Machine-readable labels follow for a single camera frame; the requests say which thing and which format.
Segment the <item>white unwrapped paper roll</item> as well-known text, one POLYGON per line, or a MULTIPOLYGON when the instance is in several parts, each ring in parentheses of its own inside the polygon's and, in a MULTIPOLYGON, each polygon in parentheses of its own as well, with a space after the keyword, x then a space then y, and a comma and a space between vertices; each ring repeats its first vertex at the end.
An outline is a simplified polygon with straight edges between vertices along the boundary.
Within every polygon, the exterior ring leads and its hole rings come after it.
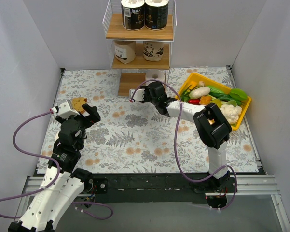
POLYGON ((149 80, 153 80, 153 81, 159 80, 159 81, 165 82, 165 73, 160 70, 149 70, 145 74, 145 80, 148 81, 146 85, 151 83, 151 81, 149 80))

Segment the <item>brown roll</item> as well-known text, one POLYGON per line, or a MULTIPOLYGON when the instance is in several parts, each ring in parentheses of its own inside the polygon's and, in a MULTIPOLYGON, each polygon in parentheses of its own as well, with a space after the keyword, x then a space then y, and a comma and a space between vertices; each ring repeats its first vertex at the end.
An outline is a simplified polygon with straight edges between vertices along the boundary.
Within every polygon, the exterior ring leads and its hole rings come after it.
POLYGON ((160 61, 164 54, 164 43, 157 41, 143 42, 143 57, 147 61, 160 61))
POLYGON ((136 41, 114 41, 115 58, 123 64, 132 62, 136 57, 136 41))

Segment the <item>black roll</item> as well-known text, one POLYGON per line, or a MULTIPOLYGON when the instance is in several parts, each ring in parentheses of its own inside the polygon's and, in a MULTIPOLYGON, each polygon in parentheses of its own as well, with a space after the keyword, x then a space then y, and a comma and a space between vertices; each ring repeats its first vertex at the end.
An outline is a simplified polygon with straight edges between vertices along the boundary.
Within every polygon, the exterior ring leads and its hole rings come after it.
POLYGON ((140 30, 145 25, 145 1, 122 0, 121 1, 123 27, 126 30, 140 30))
POLYGON ((152 30, 164 29, 168 19, 168 0, 145 0, 145 26, 152 30))

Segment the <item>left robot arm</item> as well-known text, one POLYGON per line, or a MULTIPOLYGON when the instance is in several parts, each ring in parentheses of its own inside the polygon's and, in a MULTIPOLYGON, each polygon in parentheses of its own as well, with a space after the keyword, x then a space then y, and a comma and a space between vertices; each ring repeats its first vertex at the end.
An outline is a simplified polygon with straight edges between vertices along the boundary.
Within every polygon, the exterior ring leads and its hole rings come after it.
POLYGON ((39 192, 17 222, 12 222, 10 232, 53 232, 69 204, 79 193, 89 193, 93 181, 86 177, 86 171, 73 170, 81 157, 87 138, 86 129, 101 120, 97 107, 83 104, 84 116, 68 101, 63 101, 52 111, 61 124, 55 140, 52 156, 39 192))

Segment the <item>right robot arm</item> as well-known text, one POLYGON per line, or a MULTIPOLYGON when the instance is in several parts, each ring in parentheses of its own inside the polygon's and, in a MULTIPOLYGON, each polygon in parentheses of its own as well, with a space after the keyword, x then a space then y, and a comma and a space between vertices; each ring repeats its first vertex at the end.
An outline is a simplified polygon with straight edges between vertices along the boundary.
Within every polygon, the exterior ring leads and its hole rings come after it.
POLYGON ((202 179, 191 179, 179 168, 181 175, 194 185, 214 192, 235 189, 236 178, 230 177, 234 170, 227 165, 226 160, 227 141, 232 128, 219 107, 214 103, 206 106, 186 103, 179 94, 174 98, 169 97, 165 91, 166 83, 153 80, 148 82, 148 85, 143 82, 136 90, 130 91, 130 101, 149 102, 155 106, 158 113, 176 118, 178 123, 181 119, 194 123, 201 141, 207 146, 209 157, 207 176, 202 179))

